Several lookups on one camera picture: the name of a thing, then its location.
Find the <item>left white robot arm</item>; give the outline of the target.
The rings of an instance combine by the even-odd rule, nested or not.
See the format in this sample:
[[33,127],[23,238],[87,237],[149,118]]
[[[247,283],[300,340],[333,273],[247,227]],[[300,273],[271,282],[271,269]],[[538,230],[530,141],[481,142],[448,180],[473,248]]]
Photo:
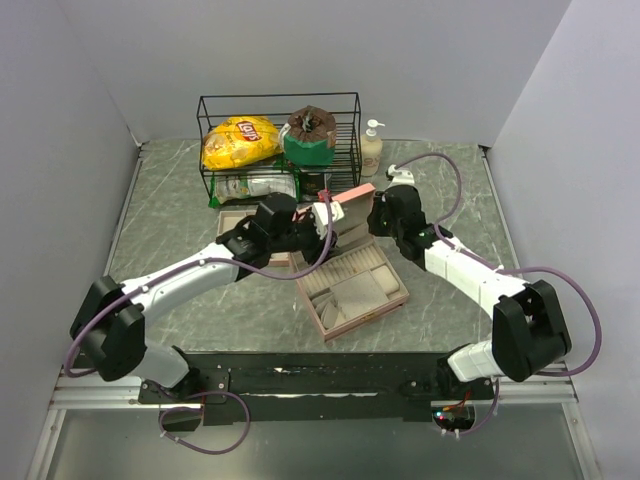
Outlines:
[[91,371],[106,382],[135,375],[157,385],[174,401],[191,399],[198,389],[199,370],[177,347],[153,342],[148,324],[191,299],[251,274],[277,279],[267,266],[275,253],[300,252],[314,272],[335,245],[336,223],[344,216],[328,192],[319,202],[298,211],[286,194],[268,195],[254,214],[240,219],[201,251],[157,272],[121,283],[103,276],[90,287],[70,328],[71,347],[64,372],[77,377],[72,366],[78,354],[91,362]]

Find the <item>pink jewelry tray insert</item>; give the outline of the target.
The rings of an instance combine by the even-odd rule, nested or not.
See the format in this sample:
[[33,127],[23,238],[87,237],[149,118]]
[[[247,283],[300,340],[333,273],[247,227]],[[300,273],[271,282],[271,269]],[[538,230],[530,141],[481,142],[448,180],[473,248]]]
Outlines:
[[[233,229],[238,222],[255,214],[256,208],[243,210],[223,210],[219,214],[216,236],[220,236]],[[289,263],[288,253],[274,253],[269,260],[270,267],[286,267]]]

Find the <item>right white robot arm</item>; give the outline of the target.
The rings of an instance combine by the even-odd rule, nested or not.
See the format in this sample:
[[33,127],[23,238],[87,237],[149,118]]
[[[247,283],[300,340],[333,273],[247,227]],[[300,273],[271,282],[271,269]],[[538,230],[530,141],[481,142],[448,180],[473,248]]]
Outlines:
[[451,351],[437,386],[456,399],[472,381],[507,377],[522,382],[569,353],[572,343],[558,295],[544,280],[529,283],[502,274],[463,252],[446,229],[426,221],[419,193],[409,185],[374,194],[369,232],[394,240],[401,255],[466,295],[492,322],[491,338]]

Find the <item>pink jewelry box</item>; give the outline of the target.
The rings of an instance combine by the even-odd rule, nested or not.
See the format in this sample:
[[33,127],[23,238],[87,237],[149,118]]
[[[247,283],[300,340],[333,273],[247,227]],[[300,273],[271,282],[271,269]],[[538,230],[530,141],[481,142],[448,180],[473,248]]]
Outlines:
[[375,187],[368,183],[336,195],[344,217],[334,223],[330,258],[296,280],[320,335],[343,335],[404,305],[409,292],[368,232]]

